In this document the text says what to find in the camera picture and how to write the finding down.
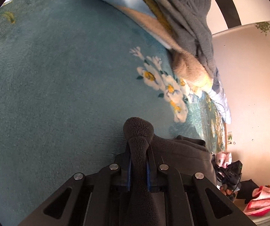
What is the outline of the person's right hand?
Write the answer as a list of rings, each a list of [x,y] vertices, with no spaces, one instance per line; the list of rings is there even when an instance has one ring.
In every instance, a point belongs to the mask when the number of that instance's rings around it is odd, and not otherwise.
[[[220,186],[219,190],[226,196],[231,196],[233,194],[233,190],[229,189],[226,184]]]

